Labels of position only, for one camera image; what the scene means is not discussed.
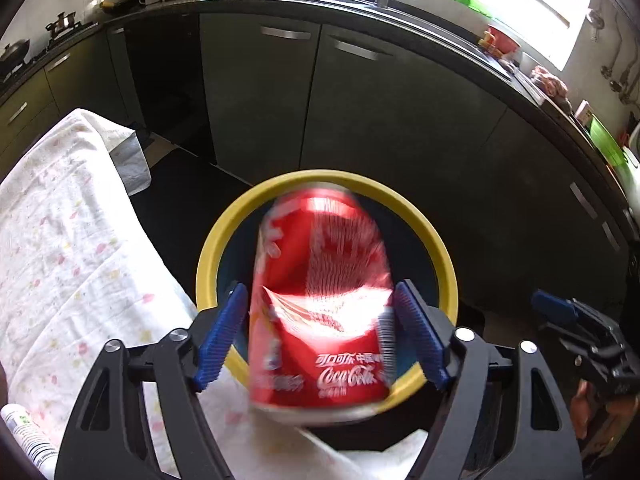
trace coca-cola logo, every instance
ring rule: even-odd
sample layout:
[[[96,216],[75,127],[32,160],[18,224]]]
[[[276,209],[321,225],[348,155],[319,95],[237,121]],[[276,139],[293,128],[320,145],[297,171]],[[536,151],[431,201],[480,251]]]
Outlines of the coca-cola logo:
[[[325,368],[318,377],[318,389],[376,384],[378,380],[373,369],[371,365],[355,365],[351,370],[334,370],[332,366]]]

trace metal screw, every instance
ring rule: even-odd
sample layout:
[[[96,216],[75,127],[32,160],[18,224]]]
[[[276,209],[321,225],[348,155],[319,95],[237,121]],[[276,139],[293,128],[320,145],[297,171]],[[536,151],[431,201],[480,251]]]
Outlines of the metal screw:
[[[169,332],[169,339],[171,341],[184,341],[189,337],[189,333],[183,328],[176,328]]]
[[[460,341],[473,341],[476,337],[474,331],[468,328],[457,328],[456,329],[456,337],[460,339]]]
[[[104,351],[109,353],[118,351],[120,350],[120,348],[122,348],[122,343],[117,339],[111,339],[110,341],[107,341],[104,345]]]
[[[538,347],[531,341],[521,341],[520,348],[522,348],[522,351],[527,354],[535,354],[538,351]]]

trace cabinet door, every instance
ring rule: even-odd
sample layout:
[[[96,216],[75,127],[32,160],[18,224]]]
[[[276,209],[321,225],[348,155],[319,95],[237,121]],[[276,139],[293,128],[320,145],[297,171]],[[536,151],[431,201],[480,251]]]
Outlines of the cabinet door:
[[[127,41],[124,37],[124,28],[110,28],[107,30],[107,40],[113,61],[113,70],[118,81],[120,94],[124,102],[125,110],[130,122],[136,122],[145,126],[145,118],[142,115],[136,85],[133,82],[129,54],[127,53]]]
[[[39,70],[0,107],[0,153],[52,101],[44,70]]]
[[[257,184],[295,171],[318,47],[315,23],[202,14],[202,69],[221,168]],[[225,53],[232,53],[230,61]]]
[[[45,72],[62,116],[84,108],[115,123],[129,123],[104,31],[72,46]]]
[[[164,14],[125,25],[127,53],[146,127],[215,162],[202,83],[200,19]],[[235,63],[219,50],[221,59]]]
[[[571,163],[514,112],[466,180],[465,216],[451,219],[463,296],[503,310],[528,308],[536,288],[595,308],[623,299],[622,233]]]
[[[8,175],[21,156],[58,122],[59,118],[56,104],[49,103],[15,136],[14,140],[0,153],[0,181]]]
[[[504,110],[478,86],[429,59],[323,25],[302,168],[378,180],[413,202],[440,231],[460,212],[462,168]]]

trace bowl rim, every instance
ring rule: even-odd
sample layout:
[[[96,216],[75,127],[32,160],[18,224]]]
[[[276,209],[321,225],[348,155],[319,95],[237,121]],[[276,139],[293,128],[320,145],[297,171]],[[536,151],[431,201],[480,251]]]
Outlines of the bowl rim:
[[[402,218],[424,244],[438,283],[438,307],[455,324],[458,318],[458,286],[453,263],[440,235],[411,202],[379,182],[355,173],[338,170],[302,170],[261,182],[236,198],[215,222],[204,242],[196,271],[196,307],[198,311],[218,306],[217,279],[220,259],[232,234],[255,209],[301,184],[331,182],[380,202]],[[249,365],[231,346],[225,359],[231,374],[245,387],[249,384]],[[417,392],[426,382],[416,362],[392,384],[386,399],[375,406],[376,413],[397,406]]]

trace red bowl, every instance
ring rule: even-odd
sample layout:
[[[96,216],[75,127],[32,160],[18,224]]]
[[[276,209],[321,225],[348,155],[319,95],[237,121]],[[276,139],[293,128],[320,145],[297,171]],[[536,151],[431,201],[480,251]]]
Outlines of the red bowl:
[[[495,47],[503,54],[508,54],[513,52],[520,44],[512,40],[509,36],[507,36],[504,32],[498,30],[497,28],[489,25],[489,32],[495,36]]]

